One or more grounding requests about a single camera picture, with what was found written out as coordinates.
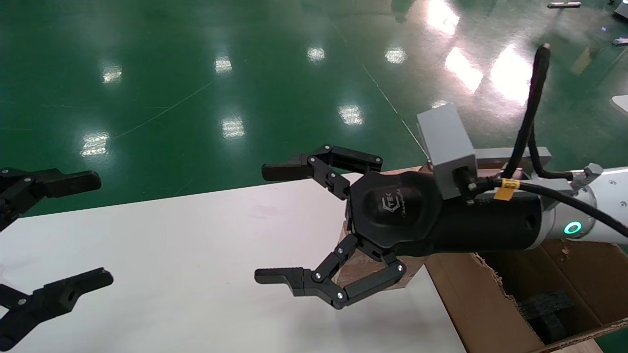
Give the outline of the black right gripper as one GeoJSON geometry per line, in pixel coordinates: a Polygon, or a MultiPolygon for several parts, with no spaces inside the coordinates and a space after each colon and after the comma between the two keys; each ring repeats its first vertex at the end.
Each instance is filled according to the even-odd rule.
{"type": "Polygon", "coordinates": [[[431,172],[379,174],[383,158],[324,145],[279,164],[264,164],[265,181],[313,179],[340,200],[348,199],[353,234],[346,235],[315,269],[269,268],[254,271],[258,284],[285,284],[294,297],[318,297],[341,310],[397,284],[406,266],[395,255],[522,251],[540,242],[542,206],[538,197],[493,195],[473,205],[462,197],[443,199],[431,172]],[[350,181],[336,169],[362,174],[350,181]],[[344,287],[333,277],[356,250],[371,248],[384,268],[344,287]]]}

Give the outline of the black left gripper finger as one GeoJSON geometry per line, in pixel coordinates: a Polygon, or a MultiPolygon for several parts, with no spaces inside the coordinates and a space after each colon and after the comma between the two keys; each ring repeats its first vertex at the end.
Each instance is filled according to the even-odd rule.
{"type": "Polygon", "coordinates": [[[70,313],[81,295],[112,285],[104,268],[87,271],[46,284],[31,295],[5,284],[0,286],[0,304],[7,312],[0,320],[0,350],[11,350],[39,324],[70,313]]]}
{"type": "Polygon", "coordinates": [[[0,171],[0,230],[5,230],[44,198],[61,198],[98,190],[101,177],[94,171],[63,174],[58,169],[27,172],[0,171]]]}

